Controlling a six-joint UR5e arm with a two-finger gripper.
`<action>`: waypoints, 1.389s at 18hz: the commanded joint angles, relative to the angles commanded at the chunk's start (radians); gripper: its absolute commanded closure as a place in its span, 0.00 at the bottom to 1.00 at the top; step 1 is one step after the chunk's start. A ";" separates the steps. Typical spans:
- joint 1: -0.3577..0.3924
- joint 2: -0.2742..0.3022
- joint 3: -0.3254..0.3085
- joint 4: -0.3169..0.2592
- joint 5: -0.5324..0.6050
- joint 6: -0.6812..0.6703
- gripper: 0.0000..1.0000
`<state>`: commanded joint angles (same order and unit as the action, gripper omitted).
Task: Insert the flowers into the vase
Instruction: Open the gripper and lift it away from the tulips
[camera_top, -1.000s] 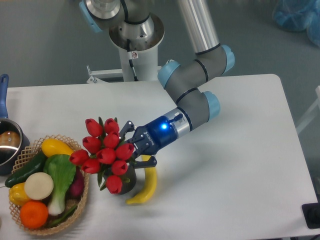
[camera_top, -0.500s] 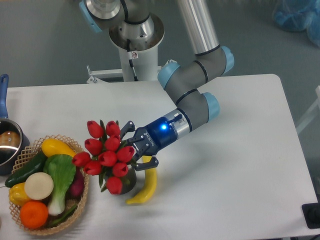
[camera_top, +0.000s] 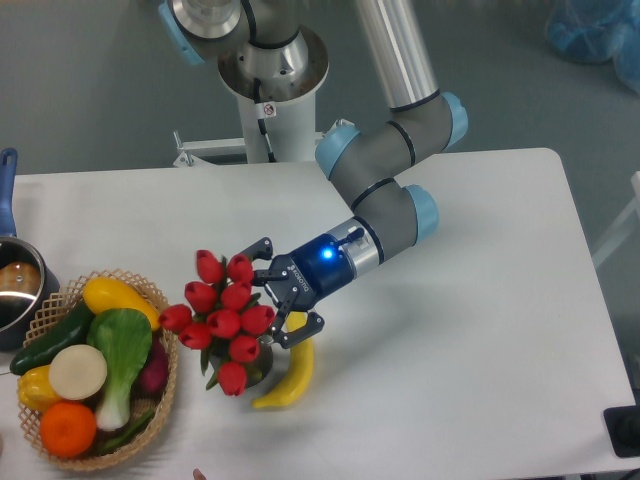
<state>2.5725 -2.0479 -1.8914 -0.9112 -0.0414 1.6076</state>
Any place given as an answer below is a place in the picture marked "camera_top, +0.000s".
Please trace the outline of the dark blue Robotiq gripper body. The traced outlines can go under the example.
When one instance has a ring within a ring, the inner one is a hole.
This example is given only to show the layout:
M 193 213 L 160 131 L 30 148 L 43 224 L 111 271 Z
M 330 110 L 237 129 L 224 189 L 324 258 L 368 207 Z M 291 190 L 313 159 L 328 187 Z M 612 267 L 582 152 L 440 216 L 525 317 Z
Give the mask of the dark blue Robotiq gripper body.
M 355 279 L 351 263 L 335 237 L 316 237 L 288 254 L 278 255 L 270 269 L 287 272 L 285 280 L 269 281 L 265 285 L 277 306 L 293 287 L 297 288 L 298 296 L 292 309 L 312 309 Z

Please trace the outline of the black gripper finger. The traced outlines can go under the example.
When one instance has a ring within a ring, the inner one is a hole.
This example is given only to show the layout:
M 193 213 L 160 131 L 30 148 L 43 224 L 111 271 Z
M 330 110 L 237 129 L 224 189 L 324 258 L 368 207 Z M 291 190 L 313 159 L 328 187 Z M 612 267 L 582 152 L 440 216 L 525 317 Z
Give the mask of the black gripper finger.
M 255 261 L 270 262 L 274 256 L 273 244 L 270 238 L 263 237 L 240 252 L 251 264 Z M 264 287 L 270 282 L 285 282 L 289 280 L 289 272 L 285 268 L 269 267 L 254 269 L 251 285 Z
M 299 305 L 299 291 L 289 291 L 279 303 L 276 316 L 270 327 L 273 341 L 283 349 L 291 349 L 321 332 L 325 320 L 313 309 Z

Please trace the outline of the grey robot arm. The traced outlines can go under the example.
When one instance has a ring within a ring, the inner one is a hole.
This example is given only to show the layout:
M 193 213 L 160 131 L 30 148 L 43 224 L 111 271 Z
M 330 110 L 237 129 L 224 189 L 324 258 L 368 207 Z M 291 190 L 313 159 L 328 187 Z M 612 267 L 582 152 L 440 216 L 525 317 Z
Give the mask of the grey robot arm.
M 371 134 L 339 120 L 315 129 L 315 95 L 328 72 L 322 40 L 294 1 L 165 1 L 159 14 L 183 58 L 212 60 L 237 100 L 251 163 L 315 160 L 351 217 L 284 255 L 268 239 L 247 249 L 269 262 L 254 284 L 276 306 L 262 339 L 289 349 L 323 328 L 316 304 L 437 228 L 431 195 L 397 176 L 459 141 L 460 100 L 439 89 L 413 5 L 359 1 L 356 12 L 391 119 Z

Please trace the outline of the person's bare hand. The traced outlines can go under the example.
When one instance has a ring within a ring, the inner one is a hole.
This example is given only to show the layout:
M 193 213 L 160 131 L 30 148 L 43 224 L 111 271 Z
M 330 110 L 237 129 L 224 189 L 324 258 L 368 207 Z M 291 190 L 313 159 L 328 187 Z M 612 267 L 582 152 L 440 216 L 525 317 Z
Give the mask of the person's bare hand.
M 206 476 L 199 469 L 194 469 L 192 474 L 194 480 L 206 480 Z

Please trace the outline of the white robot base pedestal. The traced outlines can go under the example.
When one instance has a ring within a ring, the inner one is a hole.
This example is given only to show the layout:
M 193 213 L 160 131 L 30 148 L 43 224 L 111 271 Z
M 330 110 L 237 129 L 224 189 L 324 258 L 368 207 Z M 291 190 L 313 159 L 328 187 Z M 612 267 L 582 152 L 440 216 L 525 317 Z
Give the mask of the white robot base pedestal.
M 316 95 L 298 99 L 256 103 L 239 96 L 242 136 L 218 140 L 187 141 L 174 135 L 177 149 L 176 167 L 195 167 L 207 162 L 283 163 L 315 159 L 316 147 L 324 138 L 351 122 L 339 119 L 327 131 L 316 129 Z

